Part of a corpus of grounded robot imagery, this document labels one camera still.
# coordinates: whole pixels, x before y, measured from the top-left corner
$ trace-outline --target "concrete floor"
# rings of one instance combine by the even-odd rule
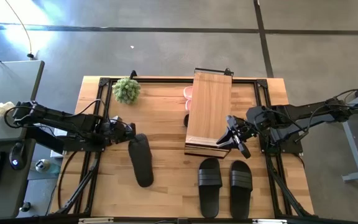
[[[10,0],[26,24],[96,27],[258,28],[252,0]],[[0,1],[0,22],[14,15]],[[260,0],[266,29],[358,30],[358,0]],[[259,34],[30,31],[33,52],[45,61],[37,100],[73,112],[84,75],[192,75],[195,67],[237,77],[266,77]],[[322,101],[358,88],[358,35],[266,36],[274,77],[285,79],[290,103]],[[0,59],[27,60],[20,27],[0,30]],[[302,140],[314,211],[358,221],[358,181],[341,175],[356,165],[341,125],[322,124]],[[32,191],[49,183],[32,184]],[[36,214],[47,208],[39,203]]]

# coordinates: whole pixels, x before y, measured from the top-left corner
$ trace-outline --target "computer mouse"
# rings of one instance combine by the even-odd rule
[[[21,170],[25,167],[26,159],[24,157],[24,144],[17,142],[9,152],[9,162],[14,170]]]

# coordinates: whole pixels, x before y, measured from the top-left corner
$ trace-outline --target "wooden table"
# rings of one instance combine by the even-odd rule
[[[99,79],[100,77],[84,77],[76,113],[95,99]],[[267,82],[272,104],[288,104],[283,79],[268,78]],[[137,132],[147,135],[153,155],[154,183],[147,188],[137,185],[127,151],[127,142],[108,147],[102,153],[91,215],[92,217],[202,217],[198,198],[197,170],[205,158],[184,155],[186,128],[183,125],[183,118],[187,112],[183,89],[189,86],[189,83],[141,83],[141,86],[139,100],[135,105],[120,104],[112,96],[109,115],[110,117],[118,115],[125,122],[135,123]],[[243,118],[248,108],[253,106],[256,106],[254,87],[247,84],[233,84],[231,114]],[[90,107],[87,113],[92,112],[93,107]],[[252,154],[250,159],[245,159],[238,150],[233,150],[225,159],[219,160],[223,187],[220,191],[217,218],[231,218],[229,168],[235,160],[245,161],[252,170],[254,190],[249,217],[274,217],[266,162],[260,152],[259,140],[249,139],[246,144]],[[62,204],[78,185],[83,157],[84,153],[78,152],[68,164],[62,181]],[[288,188],[302,206],[313,213],[302,163],[292,154],[283,154],[282,157]],[[87,190],[82,205],[86,203]],[[278,199],[280,208],[284,211],[280,190],[278,190]],[[56,210],[57,194],[53,198],[51,207],[52,212]]]

